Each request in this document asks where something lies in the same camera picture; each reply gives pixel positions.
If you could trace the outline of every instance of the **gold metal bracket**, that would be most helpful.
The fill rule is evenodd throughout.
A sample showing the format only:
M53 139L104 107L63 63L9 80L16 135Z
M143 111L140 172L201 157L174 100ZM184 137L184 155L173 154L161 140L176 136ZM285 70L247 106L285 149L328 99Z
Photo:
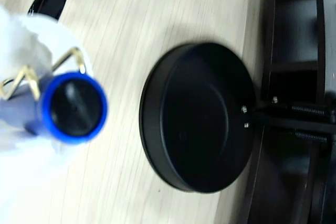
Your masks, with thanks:
M65 61L67 61L71 56L73 56L76 60L77 66L79 68L80 73L86 73L86 66L83 58L83 54L80 51L79 48L74 47L71 48L69 51L67 51L53 66L52 66L52 71L54 72L56 69L58 69ZM33 97L36 101L40 98L40 89L38 87L38 76L35 72L35 70L28 66L25 65L22 67L18 75L16 76L15 79L6 79L3 82L0 83L0 98L3 100L9 100L16 89L19 87L20 83L22 82L23 79L26 79L28 81L28 85L30 87L30 90L33 94ZM12 86L10 89L5 92L4 87L13 82Z

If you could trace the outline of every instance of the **metal bolt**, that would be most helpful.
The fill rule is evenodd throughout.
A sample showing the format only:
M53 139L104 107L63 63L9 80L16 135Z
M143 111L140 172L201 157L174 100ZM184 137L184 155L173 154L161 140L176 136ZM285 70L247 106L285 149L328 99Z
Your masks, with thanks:
M247 112L246 106L242 106L242 112L245 114Z
M278 103L278 98L277 97L273 97L272 103Z

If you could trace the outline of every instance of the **black knob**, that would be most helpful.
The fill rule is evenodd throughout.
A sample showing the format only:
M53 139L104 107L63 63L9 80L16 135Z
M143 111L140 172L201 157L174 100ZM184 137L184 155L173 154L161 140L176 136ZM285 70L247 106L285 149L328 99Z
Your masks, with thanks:
M102 102L98 91L84 80L67 80L51 97L50 114L53 123L70 136L85 136L98 125Z

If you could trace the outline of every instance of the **wood grain surface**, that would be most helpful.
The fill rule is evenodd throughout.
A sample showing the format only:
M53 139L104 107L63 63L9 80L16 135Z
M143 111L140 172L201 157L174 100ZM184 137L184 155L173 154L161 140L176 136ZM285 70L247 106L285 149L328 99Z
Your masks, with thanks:
M32 1L0 3L26 12ZM233 223L248 169L221 193L172 189L146 160L139 101L154 63L185 41L225 44L257 78L259 8L260 0L68 0L60 21L87 49L108 95L109 118L67 170L15 200L10 223Z

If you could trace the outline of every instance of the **metal spring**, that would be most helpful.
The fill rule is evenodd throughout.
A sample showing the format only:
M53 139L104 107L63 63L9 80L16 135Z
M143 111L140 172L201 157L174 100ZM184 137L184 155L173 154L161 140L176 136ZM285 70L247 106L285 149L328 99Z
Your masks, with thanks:
M328 139L325 136L319 136L319 135L314 135L314 134L300 132L300 131L296 131L295 136L297 136L299 138L304 138L304 139L307 139L307 140L322 142L322 143L327 143L328 142Z
M304 106L292 106L291 109L300 112L308 112L315 115L325 115L325 111L323 109L312 109Z

